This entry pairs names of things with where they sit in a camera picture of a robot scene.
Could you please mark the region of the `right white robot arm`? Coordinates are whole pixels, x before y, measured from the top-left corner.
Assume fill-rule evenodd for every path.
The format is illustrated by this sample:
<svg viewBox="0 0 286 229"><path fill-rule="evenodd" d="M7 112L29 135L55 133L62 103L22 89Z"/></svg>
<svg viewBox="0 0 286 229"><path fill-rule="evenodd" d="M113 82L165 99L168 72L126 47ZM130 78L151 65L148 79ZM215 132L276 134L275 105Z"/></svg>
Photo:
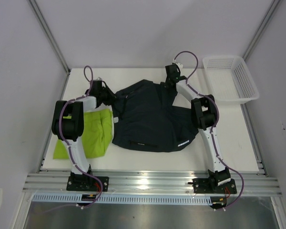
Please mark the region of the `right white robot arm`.
<svg viewBox="0 0 286 229"><path fill-rule="evenodd" d="M181 65L172 63L165 66L165 85L174 88L191 103L191 120L198 129L210 163L208 187L212 192L220 192L231 181L228 166L222 159L217 139L219 110L212 95L196 91L185 76L181 75Z"/></svg>

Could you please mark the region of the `dark green shorts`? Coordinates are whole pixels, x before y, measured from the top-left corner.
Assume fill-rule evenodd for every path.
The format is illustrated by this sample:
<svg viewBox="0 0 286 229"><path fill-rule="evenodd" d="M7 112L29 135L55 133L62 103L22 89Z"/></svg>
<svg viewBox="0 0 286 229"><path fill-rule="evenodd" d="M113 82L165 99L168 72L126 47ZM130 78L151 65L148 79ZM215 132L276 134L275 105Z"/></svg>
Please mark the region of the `dark green shorts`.
<svg viewBox="0 0 286 229"><path fill-rule="evenodd" d="M116 92L112 104L113 144L145 152L181 151L198 134L191 110L174 106L177 91L163 82L141 80Z"/></svg>

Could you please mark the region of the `lime green shorts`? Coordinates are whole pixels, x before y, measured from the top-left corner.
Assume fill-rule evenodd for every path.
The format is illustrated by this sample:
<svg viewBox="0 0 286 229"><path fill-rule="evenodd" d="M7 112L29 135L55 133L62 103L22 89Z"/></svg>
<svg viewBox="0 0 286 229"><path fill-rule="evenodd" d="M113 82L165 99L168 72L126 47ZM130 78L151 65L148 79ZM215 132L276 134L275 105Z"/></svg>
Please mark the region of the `lime green shorts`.
<svg viewBox="0 0 286 229"><path fill-rule="evenodd" d="M103 109L84 113L82 145L87 158L105 155L112 140L112 111Z"/></svg>

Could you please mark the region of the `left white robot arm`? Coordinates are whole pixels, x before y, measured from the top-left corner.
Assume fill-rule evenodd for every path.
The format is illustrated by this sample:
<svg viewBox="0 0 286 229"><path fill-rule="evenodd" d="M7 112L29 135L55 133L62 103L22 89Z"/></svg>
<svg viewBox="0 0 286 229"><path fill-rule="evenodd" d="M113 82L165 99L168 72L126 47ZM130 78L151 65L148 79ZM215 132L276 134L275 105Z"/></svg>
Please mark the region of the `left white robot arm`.
<svg viewBox="0 0 286 229"><path fill-rule="evenodd" d="M55 104L51 131L66 148L72 164L71 175L79 176L77 185L84 191L93 187L96 178L82 144L84 114L102 104L112 105L115 99L116 96L107 83L98 78L90 83L90 88L84 95L69 101L58 100Z"/></svg>

